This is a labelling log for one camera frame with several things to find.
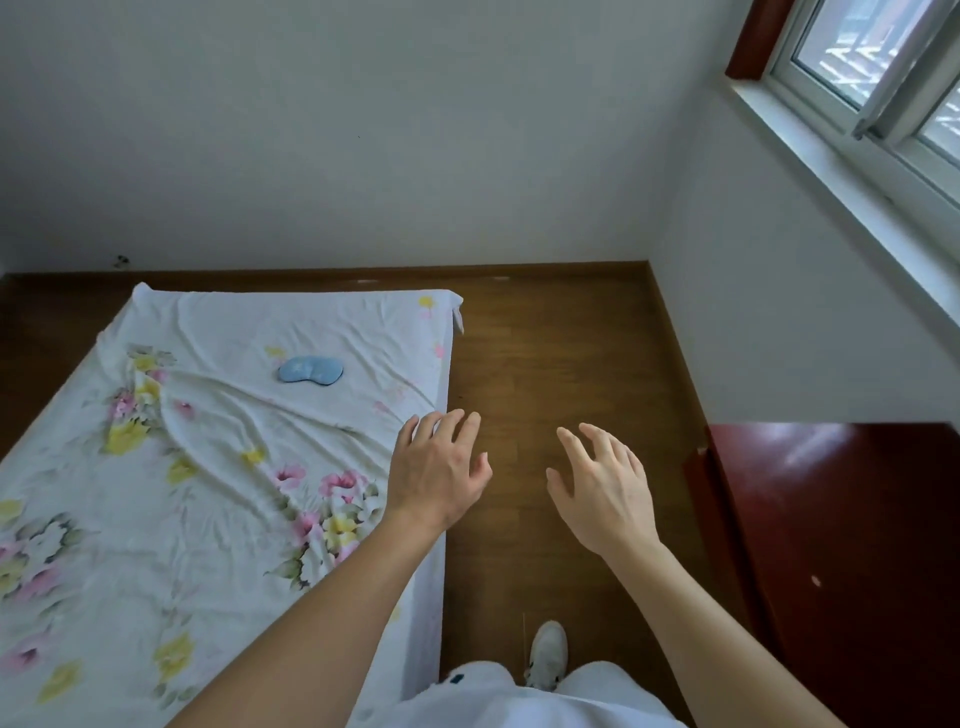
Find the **mattress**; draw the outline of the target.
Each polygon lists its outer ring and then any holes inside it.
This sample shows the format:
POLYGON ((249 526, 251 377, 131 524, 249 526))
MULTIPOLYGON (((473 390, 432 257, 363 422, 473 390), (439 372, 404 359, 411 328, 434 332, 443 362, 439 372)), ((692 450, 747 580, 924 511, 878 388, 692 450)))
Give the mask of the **mattress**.
MULTIPOLYGON (((434 308, 434 317, 444 325, 438 385, 431 407, 439 412, 448 410, 454 334, 463 331, 463 298, 450 290, 444 293, 445 308, 434 308)), ((442 532, 411 580, 412 622, 402 671, 402 699, 414 698, 440 679, 446 560, 447 533, 442 532)))

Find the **person's right forearm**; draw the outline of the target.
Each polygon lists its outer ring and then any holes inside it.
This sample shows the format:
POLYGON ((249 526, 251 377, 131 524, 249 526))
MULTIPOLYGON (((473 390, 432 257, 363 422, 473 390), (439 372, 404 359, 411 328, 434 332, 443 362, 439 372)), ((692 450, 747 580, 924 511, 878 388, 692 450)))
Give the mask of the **person's right forearm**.
POLYGON ((650 626, 698 728, 847 728, 661 544, 600 555, 650 626))

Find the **white trousers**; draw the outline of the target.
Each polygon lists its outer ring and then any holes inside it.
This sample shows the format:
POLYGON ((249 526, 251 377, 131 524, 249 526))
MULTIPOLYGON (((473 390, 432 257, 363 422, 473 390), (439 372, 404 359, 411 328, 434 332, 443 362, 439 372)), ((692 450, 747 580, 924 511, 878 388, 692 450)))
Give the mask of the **white trousers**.
POLYGON ((592 661, 552 690, 517 685, 494 661, 474 661, 363 728, 688 728, 621 667, 592 661))

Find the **dark red wooden cabinet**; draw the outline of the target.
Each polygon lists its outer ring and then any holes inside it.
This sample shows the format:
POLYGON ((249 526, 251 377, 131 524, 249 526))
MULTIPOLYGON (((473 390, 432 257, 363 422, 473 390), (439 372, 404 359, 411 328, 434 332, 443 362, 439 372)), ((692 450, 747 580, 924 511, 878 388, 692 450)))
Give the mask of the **dark red wooden cabinet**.
POLYGON ((718 601, 848 728, 960 728, 960 433, 705 427, 684 463, 718 601))

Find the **person's right hand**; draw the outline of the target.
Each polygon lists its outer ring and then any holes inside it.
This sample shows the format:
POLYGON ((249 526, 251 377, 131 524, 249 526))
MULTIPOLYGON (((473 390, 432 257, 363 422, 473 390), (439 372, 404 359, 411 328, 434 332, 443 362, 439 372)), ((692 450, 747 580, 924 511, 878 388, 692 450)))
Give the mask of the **person's right hand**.
POLYGON ((662 546, 645 469, 621 443, 621 461, 595 461, 591 441, 559 427, 561 444, 571 469, 565 484, 574 496, 573 512, 558 512, 577 540, 589 551, 609 559, 629 550, 655 552, 662 546))

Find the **blue sleep eye mask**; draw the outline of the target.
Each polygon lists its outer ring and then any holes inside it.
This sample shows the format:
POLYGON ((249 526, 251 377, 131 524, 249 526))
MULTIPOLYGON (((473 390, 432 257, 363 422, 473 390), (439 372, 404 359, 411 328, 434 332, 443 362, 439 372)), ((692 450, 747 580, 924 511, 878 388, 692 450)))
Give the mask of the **blue sleep eye mask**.
POLYGON ((298 355, 283 361, 275 374, 281 383, 331 386, 342 379, 344 364, 334 357, 298 355))

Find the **white sneaker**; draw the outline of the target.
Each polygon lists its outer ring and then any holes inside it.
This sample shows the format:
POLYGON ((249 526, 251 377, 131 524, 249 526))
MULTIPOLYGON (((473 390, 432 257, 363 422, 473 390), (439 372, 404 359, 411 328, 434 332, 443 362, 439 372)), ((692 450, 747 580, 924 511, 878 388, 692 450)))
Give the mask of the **white sneaker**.
POLYGON ((556 620, 544 622, 536 630, 524 672, 526 688, 554 692, 567 676, 569 643, 566 630, 556 620))

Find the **person's left hand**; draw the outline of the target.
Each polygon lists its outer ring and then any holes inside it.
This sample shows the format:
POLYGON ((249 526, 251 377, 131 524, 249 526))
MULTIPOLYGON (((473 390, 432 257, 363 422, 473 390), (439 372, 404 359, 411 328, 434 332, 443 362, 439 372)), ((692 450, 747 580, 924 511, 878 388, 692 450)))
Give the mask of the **person's left hand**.
POLYGON ((464 412, 455 443, 442 443, 434 439, 434 427, 444 414, 432 411, 418 416, 411 445, 403 452, 393 449, 383 527, 435 538, 482 496, 484 491, 469 491, 467 485, 470 467, 479 455, 474 446, 482 418, 477 412, 464 412))

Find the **dark red wooden curtain box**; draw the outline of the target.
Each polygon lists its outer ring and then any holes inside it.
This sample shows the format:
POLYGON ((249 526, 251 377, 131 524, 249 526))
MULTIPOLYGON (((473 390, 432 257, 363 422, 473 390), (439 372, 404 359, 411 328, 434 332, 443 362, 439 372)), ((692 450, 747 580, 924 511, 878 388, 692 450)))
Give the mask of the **dark red wooden curtain box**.
POLYGON ((750 9, 726 66, 725 76, 733 81, 758 82, 797 0, 751 0, 750 9))

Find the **person's left forearm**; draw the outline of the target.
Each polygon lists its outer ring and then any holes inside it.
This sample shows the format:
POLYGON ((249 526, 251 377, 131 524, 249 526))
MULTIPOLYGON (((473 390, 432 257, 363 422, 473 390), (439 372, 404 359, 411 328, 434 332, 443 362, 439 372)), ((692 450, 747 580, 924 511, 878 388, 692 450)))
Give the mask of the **person's left forearm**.
POLYGON ((436 503, 390 506, 167 728, 345 728, 394 608, 447 526, 436 503))

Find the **white floral bed sheet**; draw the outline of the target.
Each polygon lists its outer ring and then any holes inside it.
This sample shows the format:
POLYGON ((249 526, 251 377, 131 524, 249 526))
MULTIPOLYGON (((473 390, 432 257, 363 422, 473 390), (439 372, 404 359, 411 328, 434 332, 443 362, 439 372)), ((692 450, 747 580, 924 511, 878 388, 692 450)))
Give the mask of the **white floral bed sheet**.
POLYGON ((437 411, 446 291, 136 285, 0 462, 0 728, 164 728, 343 563, 437 411))

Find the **white framed window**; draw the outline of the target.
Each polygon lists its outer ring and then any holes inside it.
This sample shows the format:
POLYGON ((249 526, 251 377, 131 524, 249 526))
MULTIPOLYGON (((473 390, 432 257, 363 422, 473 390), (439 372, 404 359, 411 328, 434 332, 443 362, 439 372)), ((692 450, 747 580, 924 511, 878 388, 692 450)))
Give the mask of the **white framed window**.
POLYGON ((765 80, 960 262, 960 0, 796 0, 765 80))

